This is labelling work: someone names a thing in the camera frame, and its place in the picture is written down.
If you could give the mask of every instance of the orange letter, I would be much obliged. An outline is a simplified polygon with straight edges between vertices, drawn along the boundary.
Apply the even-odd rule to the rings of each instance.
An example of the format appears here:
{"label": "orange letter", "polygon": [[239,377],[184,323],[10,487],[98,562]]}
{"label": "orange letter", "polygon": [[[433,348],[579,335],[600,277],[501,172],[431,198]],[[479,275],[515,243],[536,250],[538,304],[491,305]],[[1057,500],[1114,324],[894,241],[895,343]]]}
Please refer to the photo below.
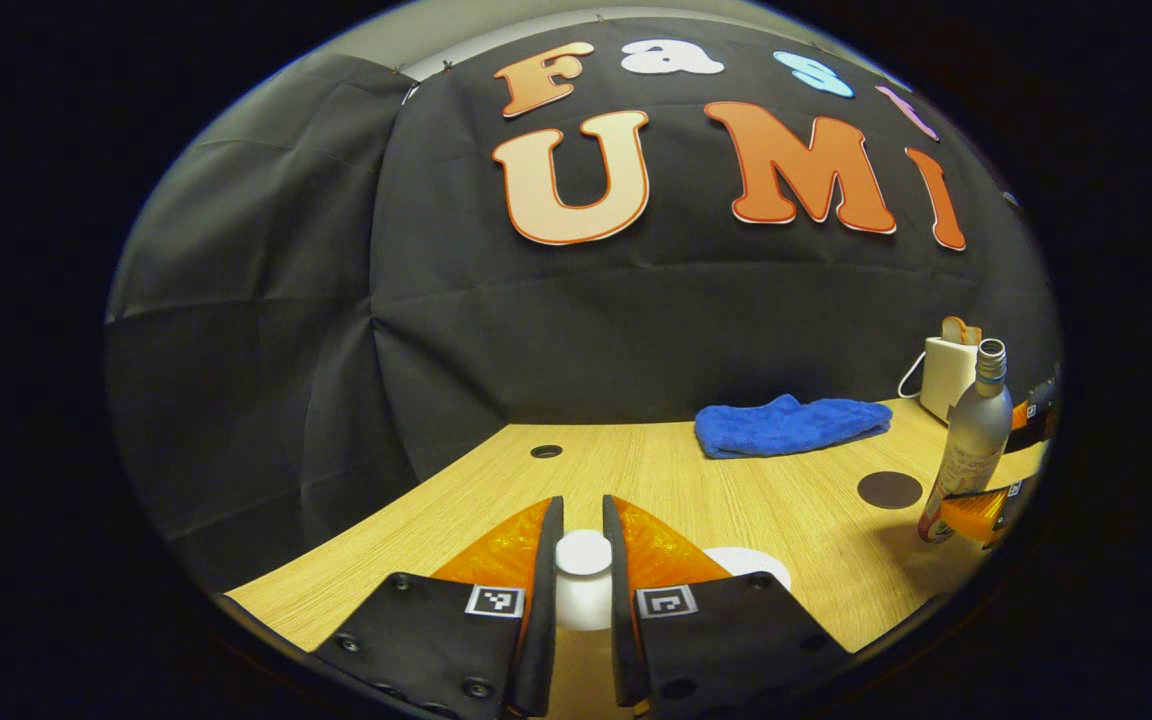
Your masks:
{"label": "orange letter", "polygon": [[945,187],[945,170],[941,164],[932,159],[927,152],[905,147],[905,156],[918,165],[918,172],[923,173],[923,183],[927,184],[927,194],[932,196],[932,213],[935,220],[932,223],[932,236],[935,242],[948,247],[950,250],[963,250],[968,247],[968,241],[963,237],[963,232],[958,228],[958,219],[954,214],[954,204],[950,202],[950,191]]}
{"label": "orange letter", "polygon": [[568,79],[579,76],[579,60],[575,55],[589,55],[593,51],[589,41],[568,41],[562,47],[545,50],[540,55],[497,70],[492,77],[503,78],[509,86],[509,104],[503,107],[503,116],[516,118],[571,94],[573,86],[554,85],[554,76]]}
{"label": "orange letter", "polygon": [[598,138],[607,192],[584,209],[558,198],[552,150],[562,142],[558,129],[540,129],[500,143],[492,159],[503,166],[503,199],[509,222],[522,236],[545,245],[602,240],[630,227],[649,204],[649,167],[643,162],[639,128],[649,123],[641,109],[591,118],[579,130]]}
{"label": "orange letter", "polygon": [[865,156],[865,136],[842,120],[818,118],[812,141],[803,145],[764,108],[749,103],[710,103],[705,114],[727,126],[740,159],[745,192],[732,203],[732,213],[746,223],[788,223],[794,202],[781,195],[776,174],[803,202],[812,219],[823,223],[829,213],[833,181],[842,200],[838,220],[858,232],[896,232],[896,218],[882,204],[874,169]]}

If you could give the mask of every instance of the dark circle on table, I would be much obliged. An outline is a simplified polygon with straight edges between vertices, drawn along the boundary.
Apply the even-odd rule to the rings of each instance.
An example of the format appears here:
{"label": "dark circle on table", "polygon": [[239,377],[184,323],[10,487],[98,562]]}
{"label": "dark circle on table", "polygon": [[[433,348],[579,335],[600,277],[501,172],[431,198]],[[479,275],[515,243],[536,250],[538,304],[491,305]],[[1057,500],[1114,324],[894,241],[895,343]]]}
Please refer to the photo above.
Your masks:
{"label": "dark circle on table", "polygon": [[861,500],[869,505],[886,510],[900,510],[901,507],[918,502],[918,498],[923,497],[923,486],[910,475],[884,470],[881,473],[869,473],[861,478],[856,492],[859,492]]}

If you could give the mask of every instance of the black fabric backdrop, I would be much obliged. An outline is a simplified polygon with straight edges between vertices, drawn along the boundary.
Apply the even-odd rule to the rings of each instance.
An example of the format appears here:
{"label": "black fabric backdrop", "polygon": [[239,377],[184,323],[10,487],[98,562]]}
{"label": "black fabric backdrop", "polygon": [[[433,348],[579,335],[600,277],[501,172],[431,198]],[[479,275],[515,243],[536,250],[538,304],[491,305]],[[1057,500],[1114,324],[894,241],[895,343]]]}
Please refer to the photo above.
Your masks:
{"label": "black fabric backdrop", "polygon": [[378,382],[372,197],[411,78],[313,54],[182,154],[109,300],[109,407],[147,514],[207,588],[327,541],[414,483]]}
{"label": "black fabric backdrop", "polygon": [[[660,37],[695,41],[726,69],[621,68],[623,45]],[[509,96],[493,74],[568,41],[594,45],[579,77],[561,81],[573,93],[502,118]],[[823,61],[856,96],[796,79],[772,58],[776,50]],[[876,85],[914,103],[942,141],[925,137]],[[818,115],[858,127],[896,233],[851,232],[832,211],[824,223],[742,223],[732,214],[741,196],[732,138],[704,115],[719,100],[761,105],[803,141]],[[616,109],[650,118],[641,129],[650,200],[639,220],[576,247],[517,234],[493,149],[556,128],[563,202],[598,200],[602,156],[579,123]],[[931,200],[905,146],[945,168],[964,252],[933,240]],[[758,406],[783,392],[804,402],[895,397],[946,314],[1007,342],[1010,386],[1024,392],[1051,372],[1059,332],[1041,260],[1002,190],[950,120],[918,96],[753,29],[685,18],[589,23],[435,74],[394,123],[371,247],[376,347],[412,469],[429,478],[508,420],[684,420],[704,406]]]}
{"label": "black fabric backdrop", "polygon": [[[621,68],[621,46],[659,37],[727,68]],[[594,45],[564,81],[575,91],[503,119],[495,70],[568,41]],[[805,85],[776,50],[823,61],[856,96]],[[933,106],[844,60],[723,23],[626,18],[491,50],[402,104],[411,85],[308,55],[189,146],[126,247],[106,319],[120,450],[212,589],[326,541],[509,420],[684,420],[783,392],[893,397],[946,314],[1007,342],[1016,393],[1055,363],[1046,273],[1006,183]],[[851,232],[833,211],[742,223],[732,138],[703,111],[719,100],[760,105],[803,141],[818,115],[858,127],[896,233]],[[522,237],[490,152],[561,129],[559,192],[596,200],[602,157],[577,128],[614,109],[650,116],[643,217],[584,245]],[[905,146],[945,168],[965,252],[933,240]]]}

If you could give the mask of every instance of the white cylinder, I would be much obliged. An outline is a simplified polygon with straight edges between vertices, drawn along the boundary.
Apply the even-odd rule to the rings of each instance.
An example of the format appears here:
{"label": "white cylinder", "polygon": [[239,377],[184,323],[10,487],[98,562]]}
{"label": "white cylinder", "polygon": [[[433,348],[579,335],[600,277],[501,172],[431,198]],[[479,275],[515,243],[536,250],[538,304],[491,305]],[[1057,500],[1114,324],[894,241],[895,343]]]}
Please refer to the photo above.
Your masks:
{"label": "white cylinder", "polygon": [[598,530],[568,530],[558,541],[558,623],[571,630],[612,627],[612,543]]}

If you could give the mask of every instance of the table surface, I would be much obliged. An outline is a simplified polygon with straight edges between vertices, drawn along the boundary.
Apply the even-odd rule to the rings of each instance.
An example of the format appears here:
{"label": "table surface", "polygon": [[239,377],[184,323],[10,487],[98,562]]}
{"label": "table surface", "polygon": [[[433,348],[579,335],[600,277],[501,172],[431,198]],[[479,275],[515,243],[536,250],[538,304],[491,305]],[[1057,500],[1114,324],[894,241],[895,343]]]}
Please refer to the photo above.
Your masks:
{"label": "table surface", "polygon": [[[785,562],[791,592],[849,651],[887,632],[988,556],[954,536],[914,530],[945,447],[945,425],[916,400],[884,401],[890,430],[781,457],[710,460],[694,425],[507,425],[441,473],[354,528],[228,594],[312,651],[389,573],[430,575],[515,511],[562,497],[566,529],[602,530],[602,495],[622,497],[700,547],[751,547]],[[558,445],[561,455],[531,456]],[[1005,455],[988,487],[1037,473],[1046,444]],[[865,475],[923,486],[900,510],[861,500]],[[614,702],[611,632],[558,629],[550,719],[627,720]]]}

